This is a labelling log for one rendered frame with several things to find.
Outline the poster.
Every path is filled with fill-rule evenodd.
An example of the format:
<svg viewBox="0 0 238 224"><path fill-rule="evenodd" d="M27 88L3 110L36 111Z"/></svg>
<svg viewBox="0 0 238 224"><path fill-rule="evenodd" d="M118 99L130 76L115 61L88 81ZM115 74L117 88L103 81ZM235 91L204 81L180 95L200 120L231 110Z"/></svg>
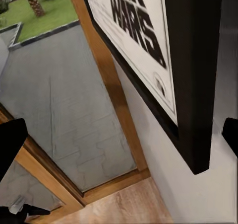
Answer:
<svg viewBox="0 0 238 224"><path fill-rule="evenodd" d="M192 173L210 166L222 0L84 0L91 22Z"/></svg>

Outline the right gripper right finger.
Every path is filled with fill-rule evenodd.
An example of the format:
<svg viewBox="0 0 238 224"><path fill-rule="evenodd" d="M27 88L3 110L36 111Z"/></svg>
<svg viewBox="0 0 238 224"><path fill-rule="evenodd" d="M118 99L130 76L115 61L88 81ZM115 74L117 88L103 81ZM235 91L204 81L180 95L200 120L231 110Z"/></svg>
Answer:
<svg viewBox="0 0 238 224"><path fill-rule="evenodd" d="M225 120L222 135L238 157L238 120L228 117Z"/></svg>

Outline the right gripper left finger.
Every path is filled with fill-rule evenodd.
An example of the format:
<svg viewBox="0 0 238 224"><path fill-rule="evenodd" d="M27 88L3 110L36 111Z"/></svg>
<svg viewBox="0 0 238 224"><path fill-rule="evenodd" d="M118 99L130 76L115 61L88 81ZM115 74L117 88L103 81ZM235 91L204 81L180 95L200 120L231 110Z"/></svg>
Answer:
<svg viewBox="0 0 238 224"><path fill-rule="evenodd" d="M0 124L0 182L27 137L24 118Z"/></svg>

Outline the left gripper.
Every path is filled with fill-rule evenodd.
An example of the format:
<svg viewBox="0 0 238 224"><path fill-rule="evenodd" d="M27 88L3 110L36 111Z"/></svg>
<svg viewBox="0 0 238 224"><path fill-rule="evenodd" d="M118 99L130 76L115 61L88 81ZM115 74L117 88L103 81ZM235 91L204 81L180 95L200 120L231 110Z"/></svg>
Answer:
<svg viewBox="0 0 238 224"><path fill-rule="evenodd" d="M28 224L24 223L27 218L27 213L32 215L49 215L50 212L31 206L29 204L24 204L22 211L14 214L10 212L9 207L0 207L0 224Z"/></svg>

